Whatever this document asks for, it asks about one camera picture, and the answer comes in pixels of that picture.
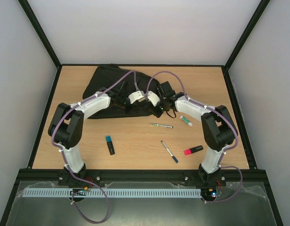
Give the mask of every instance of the white marker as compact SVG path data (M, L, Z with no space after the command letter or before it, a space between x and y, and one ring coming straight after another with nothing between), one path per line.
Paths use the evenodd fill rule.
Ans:
M170 153L170 155L171 155L171 157L174 159L174 161L176 162L176 163L178 163L178 160L175 158L175 156L171 153L171 151L170 151L170 149L167 147L167 145L161 140L160 141L162 144L163 144L163 146L165 147L165 149Z
M166 128L173 128L173 126L168 126L168 125L163 125L163 124L157 124L157 123L153 123L153 122L150 122L149 125L151 126L160 126L160 127L166 127Z

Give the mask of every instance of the black marker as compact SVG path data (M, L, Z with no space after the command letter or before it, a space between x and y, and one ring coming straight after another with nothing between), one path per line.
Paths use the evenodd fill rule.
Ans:
M113 144L112 144L110 136L106 136L106 142L107 142L110 155L115 154L115 149L113 148Z

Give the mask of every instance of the black fabric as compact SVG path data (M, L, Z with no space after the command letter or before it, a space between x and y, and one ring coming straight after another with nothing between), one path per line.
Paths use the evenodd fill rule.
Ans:
M83 99L92 96L95 94L95 92L98 91L98 89L102 87L109 88L127 72L129 72L129 70L121 69L116 65L99 65L83 93ZM136 72L136 83L139 89L144 91L144 93L146 92L150 78L150 76L144 73ZM125 90L123 90L122 95L128 97L131 93L136 91L133 73L124 78L124 81L127 82L128 85L126 86ZM117 84L115 88L120 89L120 85L121 83ZM157 94L158 85L159 82L156 79L153 79L149 86L149 90ZM148 109L151 105L152 104L147 101L142 101L139 103L136 101L135 106L133 106L133 108L129 111L117 106L110 106L93 114L91 117L89 117L89 119L148 116L151 115L148 112Z

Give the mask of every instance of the black frame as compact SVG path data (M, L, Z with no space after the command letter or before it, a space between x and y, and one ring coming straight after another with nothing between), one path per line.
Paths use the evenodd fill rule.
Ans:
M256 23L264 12L270 0L261 0L257 9L255 10L251 20L249 21L247 27L245 28L243 34L241 35L239 41L237 42L232 54L230 55L227 63L225 65L135 65L135 64L127 64L120 66L195 66L195 67L221 67L225 84L228 89L229 97L232 103L233 111L235 114L237 126L240 132L240 137L243 142L243 146L245 149L245 154L247 157L247 161L249 164L249 169L242 169L243 180L247 182L263 182L267 196L270 200L270 204L273 210L273 214L276 220L277 225L283 225L274 196L271 190L267 175L265 170L257 169L256 160L249 142L249 138L246 132L246 128L243 121L243 116L240 111L239 103L237 101L237 97L232 85L232 81L229 75L229 69L236 59L238 53L242 49L244 43L249 37L250 33L254 29ZM20 169L16 181L14 183L12 192L10 194L8 203L6 205L4 214L2 216L0 225L6 225L8 216L15 199L18 186L20 181L58 181L58 174L60 172L59 169L31 169L33 166L33 162L37 153L37 149L39 146L39 142L42 136L43 128L46 122L46 118L50 109L50 105L54 96L54 92L58 83L58 79L62 70L62 66L72 66L72 65L81 65L81 66L95 66L98 64L61 64L57 55L55 54L47 36L45 35L41 25L36 18L31 6L29 5L27 0L18 0L20 5L22 6L24 12L29 18L31 24L33 25L35 31L37 32L39 38L41 39L43 45L45 46L48 54L50 55L52 61L54 62L57 73L55 76L55 80L53 82L53 86L50 91L49 99L47 101L44 114L41 120L41 124L38 130L38 134L33 146L33 150L28 162L27 169ZM121 181L129 179L130 181L169 181L169 182L180 182L186 183L184 180L185 176L191 174L197 174L197 170L95 170L95 169L87 169L87 174L96 176L100 176L101 182L111 182L111 181ZM240 176L237 170L223 170L223 174L226 178L226 181L239 181Z

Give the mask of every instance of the wooden table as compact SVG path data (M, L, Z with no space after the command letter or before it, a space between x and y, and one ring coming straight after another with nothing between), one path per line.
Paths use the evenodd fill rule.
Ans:
M61 169L64 166L61 154L50 143L47 131L57 105L61 102L72 104L82 100L82 94L88 85L96 66L63 66L57 88L50 106L44 131L34 160L33 169ZM160 67L130 66L147 75L159 71L171 71L177 74L185 85L190 97L207 105L226 106L234 120L224 77L220 67ZM162 83L169 81L176 92L182 89L174 76L160 74L156 79ZM191 170L198 169L205 157L207 145L204 141L201 123L186 115L193 126L185 124L177 114L172 119L164 113L162 117L135 117L119 119L87 119L83 126L83 136L79 143L82 159L87 169L117 170ZM150 126L149 122L173 125L173 129ZM110 155L105 136L110 135L115 148ZM174 156L176 164L160 141L163 140ZM204 150L185 156L185 149L203 145ZM248 169L247 159L241 139L239 145L228 151L223 166L234 165Z

